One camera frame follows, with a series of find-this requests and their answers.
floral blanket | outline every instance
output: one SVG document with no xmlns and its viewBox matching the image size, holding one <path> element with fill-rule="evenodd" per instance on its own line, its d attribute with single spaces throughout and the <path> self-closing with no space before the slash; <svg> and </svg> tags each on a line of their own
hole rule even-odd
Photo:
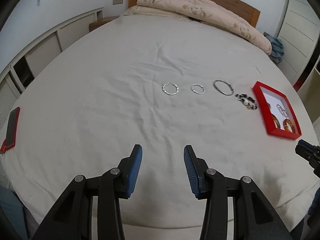
<svg viewBox="0 0 320 240">
<path fill-rule="evenodd" d="M 138 0 L 137 5 L 180 13 L 235 33 L 267 55 L 271 54 L 271 43 L 246 20 L 210 0 Z"/>
</svg>

silver screw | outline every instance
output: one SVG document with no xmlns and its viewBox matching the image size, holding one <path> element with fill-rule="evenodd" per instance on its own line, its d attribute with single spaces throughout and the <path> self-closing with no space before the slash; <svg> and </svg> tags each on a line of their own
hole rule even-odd
<svg viewBox="0 0 320 240">
<path fill-rule="evenodd" d="M 81 182 L 83 180 L 83 176 L 82 175 L 78 175 L 75 177 L 75 181 L 76 182 Z"/>
<path fill-rule="evenodd" d="M 117 175 L 119 174 L 120 170 L 118 168 L 113 168 L 110 173 L 113 174 L 113 175 Z"/>
<path fill-rule="evenodd" d="M 243 177 L 242 180 L 243 180 L 243 182 L 245 182 L 245 183 L 250 183 L 250 182 L 251 182 L 251 178 L 249 178 L 249 177 L 247 177 L 247 176 Z"/>
<path fill-rule="evenodd" d="M 210 175 L 214 175 L 216 174 L 216 170 L 215 169 L 207 169 L 207 173 L 210 174 Z"/>
</svg>

white panel door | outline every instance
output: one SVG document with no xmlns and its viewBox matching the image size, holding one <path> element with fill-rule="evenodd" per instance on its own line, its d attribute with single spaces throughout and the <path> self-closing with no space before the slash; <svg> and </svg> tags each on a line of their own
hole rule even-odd
<svg viewBox="0 0 320 240">
<path fill-rule="evenodd" d="M 39 75 L 60 53 L 61 49 L 56 33 L 52 33 L 29 50 L 25 57 L 33 76 L 36 77 Z"/>
<path fill-rule="evenodd" d="M 278 68 L 292 85 L 307 66 L 320 33 L 320 20 L 307 0 L 289 0 L 278 37 L 284 44 L 283 62 Z"/>
<path fill-rule="evenodd" d="M 72 43 L 89 33 L 89 23 L 95 21 L 94 14 L 90 14 L 72 22 L 57 31 L 61 49 L 64 51 Z"/>
<path fill-rule="evenodd" d="M 7 116 L 20 93 L 13 84 L 9 74 L 0 82 L 0 129 L 3 127 Z"/>
</svg>

white bed sheet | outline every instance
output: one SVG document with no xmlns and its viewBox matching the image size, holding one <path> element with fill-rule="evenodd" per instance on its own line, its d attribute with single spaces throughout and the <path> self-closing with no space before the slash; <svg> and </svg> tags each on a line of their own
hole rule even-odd
<svg viewBox="0 0 320 240">
<path fill-rule="evenodd" d="M 41 222 L 76 175 L 102 175 L 138 143 L 143 160 L 135 192 L 121 201 L 126 238 L 196 239 L 205 201 L 191 193 L 183 161 L 191 144 L 224 176 L 253 178 L 294 228 L 319 180 L 295 154 L 297 140 L 267 135 L 260 111 L 218 93 L 216 79 L 251 96 L 256 81 L 284 93 L 301 138 L 318 143 L 297 93 L 259 48 L 198 22 L 132 15 L 75 42 L 29 85 L 13 106 L 21 107 L 17 141 L 1 157 L 4 169 Z M 162 92 L 169 82 L 179 86 L 177 95 Z M 206 93 L 193 93 L 193 83 Z"/>
</svg>

red object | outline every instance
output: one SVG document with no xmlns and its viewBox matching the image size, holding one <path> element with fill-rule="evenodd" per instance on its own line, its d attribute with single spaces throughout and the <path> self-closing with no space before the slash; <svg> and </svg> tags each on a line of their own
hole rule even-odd
<svg viewBox="0 0 320 240">
<path fill-rule="evenodd" d="M 7 150 L 12 149 L 16 145 L 16 133 L 17 133 L 17 125 L 18 125 L 18 117 L 19 117 L 19 113 L 20 113 L 20 107 L 17 107 L 16 109 L 17 109 L 17 114 L 16 114 L 15 123 L 14 123 L 13 143 L 11 145 L 5 146 L 6 139 L 4 139 L 2 146 L 1 146 L 1 149 L 0 149 L 1 153 L 5 153 Z"/>
<path fill-rule="evenodd" d="M 289 132 L 289 131 L 279 129 L 276 127 L 275 122 L 273 121 L 273 118 L 272 118 L 272 113 L 269 109 L 268 103 L 263 95 L 261 88 L 265 88 L 266 90 L 269 90 L 269 91 L 279 95 L 281 98 L 283 98 L 285 100 L 285 102 L 291 112 L 291 115 L 292 115 L 292 118 L 293 118 L 293 121 L 294 121 L 294 124 L 296 127 L 296 133 Z M 284 137 L 284 138 L 288 138 L 288 139 L 294 139 L 294 140 L 299 138 L 302 135 L 298 120 L 296 118 L 296 115 L 294 114 L 293 109 L 292 109 L 287 97 L 284 94 L 282 94 L 281 92 L 275 90 L 274 88 L 269 87 L 259 81 L 257 81 L 255 83 L 252 90 L 255 93 L 257 101 L 259 103 L 260 111 L 261 111 L 261 114 L 262 114 L 262 117 L 264 120 L 264 124 L 266 126 L 268 134 L 279 136 L 279 137 Z"/>
</svg>

